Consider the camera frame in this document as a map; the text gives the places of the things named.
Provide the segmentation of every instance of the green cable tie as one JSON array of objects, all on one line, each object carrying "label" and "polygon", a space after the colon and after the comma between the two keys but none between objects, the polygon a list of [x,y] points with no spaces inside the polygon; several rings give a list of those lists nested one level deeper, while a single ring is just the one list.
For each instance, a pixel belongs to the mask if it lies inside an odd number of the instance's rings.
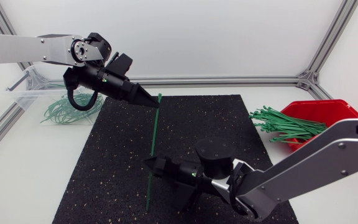
[{"label": "green cable tie", "polygon": [[[158,103],[161,103],[162,94],[158,94]],[[157,135],[157,124],[158,124],[158,114],[159,114],[160,108],[157,108],[157,111],[155,112],[155,121],[154,121],[154,132],[153,132],[153,141],[152,141],[152,151],[150,153],[151,156],[154,156],[154,146],[155,146],[155,136]],[[146,212],[149,211],[149,205],[150,205],[150,198],[151,198],[151,191],[152,191],[152,178],[153,173],[149,172],[149,182],[147,184],[147,196],[146,196]]]}]

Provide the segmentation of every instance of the aluminum frame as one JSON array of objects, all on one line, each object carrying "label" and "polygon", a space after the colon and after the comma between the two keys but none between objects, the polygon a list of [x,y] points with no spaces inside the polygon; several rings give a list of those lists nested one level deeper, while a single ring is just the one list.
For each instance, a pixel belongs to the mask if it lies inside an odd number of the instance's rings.
[{"label": "aluminum frame", "polygon": [[[323,41],[317,49],[312,61],[305,71],[299,75],[288,77],[191,77],[191,78],[133,78],[146,88],[184,88],[184,87],[224,87],[224,86],[295,86],[302,88],[316,100],[332,99],[332,96],[324,90],[319,83],[319,71],[329,57],[336,42],[349,22],[358,5],[358,0],[343,0],[339,7]],[[0,5],[0,34],[16,35],[12,24],[9,22],[3,8]],[[24,70],[30,62],[18,63]],[[24,111],[13,104],[0,117],[0,140],[8,132],[10,127],[19,119]]]}]

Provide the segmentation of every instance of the speckled black mat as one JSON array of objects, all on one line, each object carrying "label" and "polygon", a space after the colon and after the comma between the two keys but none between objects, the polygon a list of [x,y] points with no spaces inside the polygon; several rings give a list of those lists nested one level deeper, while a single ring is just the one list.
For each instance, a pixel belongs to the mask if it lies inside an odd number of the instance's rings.
[{"label": "speckled black mat", "polygon": [[[155,109],[107,99],[67,185],[54,223],[248,223],[220,198],[202,195],[196,209],[170,206],[172,190],[153,178],[145,213],[148,158]],[[174,162],[198,160],[194,144],[206,137],[226,138],[236,157],[256,169],[272,163],[239,95],[164,96],[160,105],[155,153]],[[297,223],[288,202],[263,223]]]}]

